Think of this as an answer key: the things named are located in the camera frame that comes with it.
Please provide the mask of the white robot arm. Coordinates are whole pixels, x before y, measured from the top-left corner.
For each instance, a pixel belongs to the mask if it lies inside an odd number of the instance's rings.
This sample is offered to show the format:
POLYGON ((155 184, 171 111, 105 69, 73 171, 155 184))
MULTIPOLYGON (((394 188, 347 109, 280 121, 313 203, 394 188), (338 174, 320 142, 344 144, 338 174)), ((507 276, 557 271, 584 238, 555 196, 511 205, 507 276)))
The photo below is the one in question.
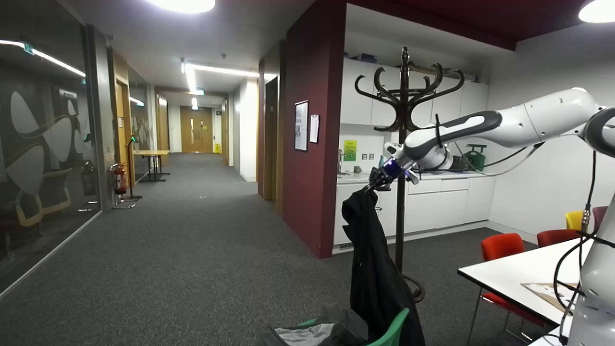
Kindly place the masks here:
MULTIPOLYGON (((447 144, 465 138, 493 142, 503 148, 545 144, 551 159, 540 163, 526 182, 534 186, 561 171, 563 180, 580 174, 588 151, 615 157, 615 109, 599 105, 580 88, 557 90, 518 105, 484 109, 457 119, 411 130, 382 167, 370 176, 370 186, 394 178, 415 180, 422 171, 445 171, 453 165, 447 144)), ((572 313, 572 346, 607 346, 615 340, 615 199, 605 219, 590 234, 591 246, 580 269, 580 305, 572 313)))

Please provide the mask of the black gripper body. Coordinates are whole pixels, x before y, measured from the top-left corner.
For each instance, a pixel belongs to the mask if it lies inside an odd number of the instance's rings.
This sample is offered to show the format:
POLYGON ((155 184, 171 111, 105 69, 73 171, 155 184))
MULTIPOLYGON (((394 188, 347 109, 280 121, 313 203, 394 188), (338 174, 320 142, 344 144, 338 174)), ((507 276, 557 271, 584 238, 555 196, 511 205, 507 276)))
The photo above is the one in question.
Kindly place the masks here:
POLYGON ((369 173, 370 190, 386 190, 394 178, 403 176, 409 167, 405 157, 390 155, 378 167, 369 173))

